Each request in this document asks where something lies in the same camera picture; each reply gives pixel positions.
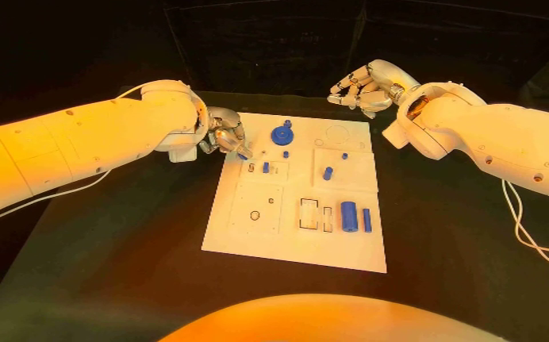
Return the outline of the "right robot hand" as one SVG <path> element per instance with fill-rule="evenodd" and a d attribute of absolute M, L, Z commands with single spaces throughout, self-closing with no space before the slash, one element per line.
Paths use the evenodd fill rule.
<path fill-rule="evenodd" d="M 349 109 L 361 109 L 369 119 L 392 104 L 401 105 L 418 80 L 391 62 L 374 60 L 349 73 L 330 88 L 327 101 Z"/>

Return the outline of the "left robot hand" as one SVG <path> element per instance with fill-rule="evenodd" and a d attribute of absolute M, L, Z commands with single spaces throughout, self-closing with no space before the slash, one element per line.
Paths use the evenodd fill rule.
<path fill-rule="evenodd" d="M 222 107 L 208 107 L 208 133 L 198 145 L 206 154 L 219 150 L 225 154 L 234 152 L 242 159 L 252 158 L 241 115 L 237 111 Z"/>

